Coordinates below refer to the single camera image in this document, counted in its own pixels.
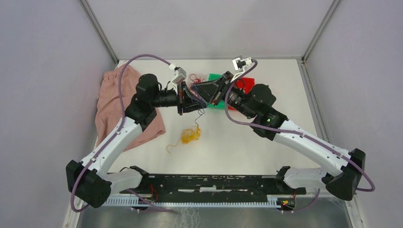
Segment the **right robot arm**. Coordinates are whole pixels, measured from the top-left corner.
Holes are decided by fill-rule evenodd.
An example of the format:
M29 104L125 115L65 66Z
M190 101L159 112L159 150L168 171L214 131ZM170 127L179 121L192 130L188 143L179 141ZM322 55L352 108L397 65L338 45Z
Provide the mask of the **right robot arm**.
M191 90L211 105L223 101L253 119L247 125L258 136L292 148L320 166L307 169L282 167L274 181L277 192L286 194L297 188L324 188L341 200L351 201L359 190L358 184L364 176L365 152L334 146L303 130L273 108L276 97L268 85L255 84L245 93L232 85L232 75L226 72L216 80L194 83Z

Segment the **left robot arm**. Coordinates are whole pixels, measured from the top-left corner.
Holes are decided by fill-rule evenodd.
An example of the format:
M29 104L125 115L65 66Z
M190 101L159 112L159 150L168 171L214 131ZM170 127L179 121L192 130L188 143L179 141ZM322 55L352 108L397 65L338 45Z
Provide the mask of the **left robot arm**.
M71 192L70 206L74 212L87 207L99 208L110 195L134 189L144 193L149 180L138 170L128 168L108 173L124 149L139 137L157 116L158 107L175 106L179 114L206 107L209 98L200 84L187 85L184 81L176 89L165 90L154 74L140 76L136 93L114 130L81 161L71 160L66 166L67 184Z

